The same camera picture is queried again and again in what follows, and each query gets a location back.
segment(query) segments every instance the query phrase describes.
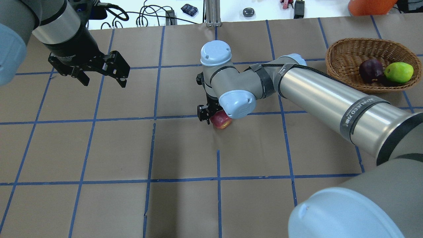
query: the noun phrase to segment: label on robot arm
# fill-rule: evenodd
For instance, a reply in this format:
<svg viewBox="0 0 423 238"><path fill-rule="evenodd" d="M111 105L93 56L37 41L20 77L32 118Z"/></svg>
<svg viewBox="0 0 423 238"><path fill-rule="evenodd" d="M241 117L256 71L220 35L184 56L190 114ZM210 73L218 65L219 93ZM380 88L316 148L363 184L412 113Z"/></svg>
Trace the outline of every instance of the label on robot arm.
<svg viewBox="0 0 423 238"><path fill-rule="evenodd" d="M351 141L351 134L354 132L355 125L360 117L371 107L379 103L388 103L387 101L376 97L366 96L353 103L342 116L339 131L346 140Z"/></svg>

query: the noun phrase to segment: wicker basket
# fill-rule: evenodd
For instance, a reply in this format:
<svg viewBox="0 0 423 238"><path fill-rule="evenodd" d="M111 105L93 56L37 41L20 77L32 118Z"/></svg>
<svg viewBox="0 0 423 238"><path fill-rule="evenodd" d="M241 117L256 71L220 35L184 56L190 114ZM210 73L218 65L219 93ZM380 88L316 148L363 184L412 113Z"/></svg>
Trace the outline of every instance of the wicker basket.
<svg viewBox="0 0 423 238"><path fill-rule="evenodd" d="M413 66L414 74L404 84L387 86L380 82L365 83L360 77L360 64L377 59L385 69L394 62ZM369 38L346 38L333 43L326 53L327 73L351 87L366 93L402 91L416 85L421 79L422 64L417 56L400 43Z"/></svg>

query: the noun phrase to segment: blue tape line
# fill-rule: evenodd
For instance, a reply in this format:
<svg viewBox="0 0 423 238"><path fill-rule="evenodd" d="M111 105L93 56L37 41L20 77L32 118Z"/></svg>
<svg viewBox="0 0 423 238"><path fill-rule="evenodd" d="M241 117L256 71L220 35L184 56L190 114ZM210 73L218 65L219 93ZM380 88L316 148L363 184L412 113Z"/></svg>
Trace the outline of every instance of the blue tape line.
<svg viewBox="0 0 423 238"><path fill-rule="evenodd" d="M338 177L355 177L360 174L307 174L295 175L295 178L338 178Z"/></svg>
<svg viewBox="0 0 423 238"><path fill-rule="evenodd" d="M158 69L158 66L131 67L132 69Z"/></svg>
<svg viewBox="0 0 423 238"><path fill-rule="evenodd" d="M198 182L198 181L213 181L217 177L200 177L200 178L182 178L182 179L152 179L152 183L181 183L181 182Z"/></svg>
<svg viewBox="0 0 423 238"><path fill-rule="evenodd" d="M317 58L317 59L306 59L305 61L324 61L324 58Z"/></svg>
<svg viewBox="0 0 423 238"><path fill-rule="evenodd" d="M146 232L147 232L147 212L148 212L148 203L150 200L151 170L153 168L155 137L156 137L156 123L153 124L153 133L151 136L150 161L148 163L148 177L147 177L147 189L146 189L146 204L144 207L143 238L146 237Z"/></svg>
<svg viewBox="0 0 423 238"><path fill-rule="evenodd" d="M0 125L25 125L34 124L35 122L0 122Z"/></svg>
<svg viewBox="0 0 423 238"><path fill-rule="evenodd" d="M285 137L286 154L288 155L288 165L289 165L289 175L291 176L292 196L294 199L294 206L297 206L297 192L295 189L294 169L292 168L291 151L289 149L288 133L286 130L285 112L283 111L283 105L282 105L282 100L280 96L279 96L279 106L281 111L280 114L282 116L282 127L283 127L283 135Z"/></svg>
<svg viewBox="0 0 423 238"><path fill-rule="evenodd" d="M220 180L261 180L261 179L291 179L290 175L279 176L241 176L241 177L221 177Z"/></svg>
<svg viewBox="0 0 423 238"><path fill-rule="evenodd" d="M326 34L324 33L323 25L321 24L320 17L318 17L317 20L319 21L319 26L320 26L321 34L323 36L324 44L326 45L326 49L327 49L327 48L329 48L329 45L327 43Z"/></svg>
<svg viewBox="0 0 423 238"><path fill-rule="evenodd" d="M162 41L160 42L160 55L159 55L159 67L157 70L157 83L156 83L156 97L154 99L154 119L157 118L157 101L159 99L159 86L160 86L160 72L162 69L162 55L163 55L163 41L165 38L165 27L162 29Z"/></svg>
<svg viewBox="0 0 423 238"><path fill-rule="evenodd" d="M364 173L365 170L364 170L364 166L362 164L363 161L361 159L360 149L357 146L355 146L355 152L357 153L358 163L360 164L361 172Z"/></svg>
<svg viewBox="0 0 423 238"><path fill-rule="evenodd" d="M109 43L108 52L110 52L110 50L112 48L112 43L113 43L114 36L115 36L115 29L112 30L112 35L110 37L110 43ZM82 183L84 181L85 168L87 167L88 155L90 153L91 142L92 142L93 134L94 134L94 128L96 126L97 112L99 110L100 98L101 98L102 90L103 90L103 83L104 83L104 75L102 76L102 80L101 80L100 88L99 88L99 93L98 93L98 96L97 96L97 103L96 103L96 109L94 111L93 124L91 126L90 137L88 139L87 150L85 152L85 159L84 159L84 164L82 166L82 172L81 172L81 177L80 177L80 181L79 181L79 185L78 185L77 196L76 196L76 199L75 199L74 211L72 213L72 219L71 219L71 225L70 225L70 228L69 228L68 238L71 238L72 237L72 232L73 232L74 223L75 223L75 217L76 217L76 213L77 213L77 209L78 209L79 197L81 195Z"/></svg>
<svg viewBox="0 0 423 238"><path fill-rule="evenodd" d="M298 113L307 113L306 111L284 111L284 114L298 114Z"/></svg>
<svg viewBox="0 0 423 238"><path fill-rule="evenodd" d="M265 64L269 61L247 61L247 62L235 62L234 64Z"/></svg>
<svg viewBox="0 0 423 238"><path fill-rule="evenodd" d="M219 238L222 238L222 190L220 184L220 150L217 150L217 216L219 219Z"/></svg>
<svg viewBox="0 0 423 238"><path fill-rule="evenodd" d="M249 116L256 116L256 115L279 115L280 111L270 111L270 112L252 112L248 114Z"/></svg>
<svg viewBox="0 0 423 238"><path fill-rule="evenodd" d="M407 104L408 104L409 109L411 110L411 113L414 113L414 108L411 105L411 102L410 102L410 99L407 96L407 93L405 91L402 91L402 94L404 95L405 100L407 101Z"/></svg>
<svg viewBox="0 0 423 238"><path fill-rule="evenodd" d="M275 51L273 49L272 35L270 34L269 21L266 20L267 35L269 36L270 50L272 52L272 59L275 60Z"/></svg>
<svg viewBox="0 0 423 238"><path fill-rule="evenodd" d="M286 111L285 114L291 113L307 113L306 111ZM268 112L253 112L249 116L256 115L276 115L279 111ZM181 115L181 116L157 116L156 119L175 119L175 118L194 118L197 115ZM110 121L134 121L134 120L153 120L153 116L146 117L121 117L121 118L102 118L95 119L96 122L110 122ZM93 122L94 119L75 119L75 120L53 120L53 121L38 121L38 122L0 122L0 125L30 125L30 124L53 124L53 123L78 123L78 122Z"/></svg>
<svg viewBox="0 0 423 238"><path fill-rule="evenodd" d="M147 116L147 117L123 117L123 118L103 118L103 119L96 119L98 122L111 122L111 121L134 121L134 120L152 120L154 117Z"/></svg>
<svg viewBox="0 0 423 238"><path fill-rule="evenodd" d="M79 181L58 181L58 182L20 182L17 185L68 185L79 184Z"/></svg>
<svg viewBox="0 0 423 238"><path fill-rule="evenodd" d="M180 67L198 67L202 66L202 64L183 64L183 65L168 65L168 66L162 66L163 68L180 68Z"/></svg>
<svg viewBox="0 0 423 238"><path fill-rule="evenodd" d="M40 106L39 106L38 111L37 111L37 116L35 118L35 122L37 122L39 117L40 117L41 109L43 107L44 100L46 99L47 90L49 89L53 72L54 72L54 68L52 68L52 70L50 72L50 76L49 76L49 79L47 81L46 88L44 90L43 98L41 99L41 103L40 103ZM16 189L16 186L17 186L17 183L18 183L18 180L19 180L19 176L21 175L21 172L22 172L22 167L24 166L25 158L27 156L28 149L29 149L29 146L31 144L32 136L34 135L35 127L36 127L36 124L34 124L32 126L31 134L29 135L27 146L25 147L25 152L24 152L24 155L22 157L21 164L19 165L19 169L18 169L18 172L16 174L16 178L15 178L15 181L14 181L14 184L13 184L13 187L12 187L12 191L10 192L9 200L7 202L6 209L4 211L3 218L2 218L1 223L0 223L0 233L3 229L4 222L6 221L7 212L9 211L10 204L11 204L12 198L13 198L13 194L15 193L15 189Z"/></svg>
<svg viewBox="0 0 423 238"><path fill-rule="evenodd" d="M184 115L184 116L157 116L157 119L175 119L175 118L193 118L197 115Z"/></svg>
<svg viewBox="0 0 423 238"><path fill-rule="evenodd" d="M373 16L370 16L370 18L371 18L371 21L373 22L373 26L374 26L374 28L376 29L377 37L378 37L379 39L382 39L382 37L380 36L379 29L377 28L376 21L374 20Z"/></svg>
<svg viewBox="0 0 423 238"><path fill-rule="evenodd" d="M354 177L360 174L305 174L294 175L295 178L334 178L334 177ZM218 181L218 180L272 180L272 179L291 179L290 175L277 176L240 176L240 177L199 177L199 178L181 178L181 179L138 179L138 180L99 180L83 181L83 184L119 184L119 183L182 183L198 181ZM79 181L58 181L58 182L20 182L17 186L38 186L38 185L72 185L79 184ZM15 183L0 183L0 186L13 186Z"/></svg>
<svg viewBox="0 0 423 238"><path fill-rule="evenodd" d="M19 75L49 75L51 72L32 72L32 73L17 73L16 76Z"/></svg>
<svg viewBox="0 0 423 238"><path fill-rule="evenodd" d="M50 123L75 123L75 122L93 122L93 119L39 121L39 122L36 122L36 124L50 124Z"/></svg>
<svg viewBox="0 0 423 238"><path fill-rule="evenodd" d="M117 184L117 183L147 183L147 179L137 180L108 180L108 181L83 181L83 184Z"/></svg>

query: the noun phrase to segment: light blue joint cap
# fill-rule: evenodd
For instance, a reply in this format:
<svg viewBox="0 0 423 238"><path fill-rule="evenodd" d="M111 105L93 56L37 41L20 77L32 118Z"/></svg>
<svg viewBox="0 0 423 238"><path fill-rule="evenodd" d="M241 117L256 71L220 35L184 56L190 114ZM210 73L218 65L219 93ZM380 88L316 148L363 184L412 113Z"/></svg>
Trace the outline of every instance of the light blue joint cap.
<svg viewBox="0 0 423 238"><path fill-rule="evenodd" d="M404 238L373 201L347 188L326 188L298 204L288 222L289 238Z"/></svg>
<svg viewBox="0 0 423 238"><path fill-rule="evenodd" d="M281 56L281 57L289 57L289 58L295 60L298 64L307 66L307 63L305 62L305 60L299 54L289 54L289 55L284 55L284 56Z"/></svg>
<svg viewBox="0 0 423 238"><path fill-rule="evenodd" d="M252 113L257 102L255 96L249 91L232 90L220 96L219 104L228 117L239 119Z"/></svg>
<svg viewBox="0 0 423 238"><path fill-rule="evenodd" d="M0 24L0 86L12 81L25 56L26 45L22 38Z"/></svg>
<svg viewBox="0 0 423 238"><path fill-rule="evenodd" d="M232 59L231 48L226 42L211 41L201 48L201 63L204 66L219 66Z"/></svg>

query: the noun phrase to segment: dark red apple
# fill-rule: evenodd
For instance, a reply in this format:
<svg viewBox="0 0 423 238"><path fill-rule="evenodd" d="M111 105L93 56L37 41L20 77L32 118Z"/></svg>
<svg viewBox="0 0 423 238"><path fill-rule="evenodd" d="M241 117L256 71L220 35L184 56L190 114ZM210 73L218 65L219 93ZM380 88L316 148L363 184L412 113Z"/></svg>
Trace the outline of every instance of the dark red apple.
<svg viewBox="0 0 423 238"><path fill-rule="evenodd" d="M216 112L210 121L217 129L225 129L232 122L232 118L228 117L224 110Z"/></svg>
<svg viewBox="0 0 423 238"><path fill-rule="evenodd" d="M379 60L370 59L361 63L358 69L361 78L366 83L383 79L383 66Z"/></svg>

